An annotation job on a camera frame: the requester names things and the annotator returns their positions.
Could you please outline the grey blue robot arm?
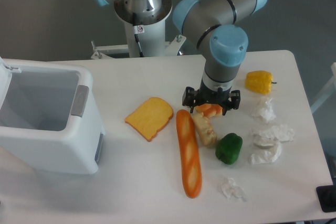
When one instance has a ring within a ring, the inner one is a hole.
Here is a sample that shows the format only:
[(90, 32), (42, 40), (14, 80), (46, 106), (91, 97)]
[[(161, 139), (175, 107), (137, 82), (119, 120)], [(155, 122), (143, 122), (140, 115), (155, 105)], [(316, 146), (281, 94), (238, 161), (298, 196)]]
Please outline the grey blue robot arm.
[(267, 0), (96, 0), (113, 5), (124, 23), (129, 56), (165, 56), (165, 21), (175, 27), (205, 58), (200, 88), (185, 89), (182, 104), (190, 109), (205, 103), (217, 104), (223, 112), (238, 109), (240, 92), (233, 81), (248, 47), (245, 31), (236, 23), (260, 10)]

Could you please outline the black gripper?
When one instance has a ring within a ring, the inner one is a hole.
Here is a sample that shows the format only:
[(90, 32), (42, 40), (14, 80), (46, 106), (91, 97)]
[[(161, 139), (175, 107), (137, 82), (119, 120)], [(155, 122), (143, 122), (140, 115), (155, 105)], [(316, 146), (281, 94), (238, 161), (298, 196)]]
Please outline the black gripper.
[(199, 105), (220, 104), (222, 106), (222, 115), (226, 115), (229, 110), (237, 110), (240, 106), (240, 90), (216, 91), (208, 88), (204, 82), (201, 82), (199, 90), (192, 87), (186, 87), (182, 96), (182, 106), (188, 107), (192, 114), (194, 108)]

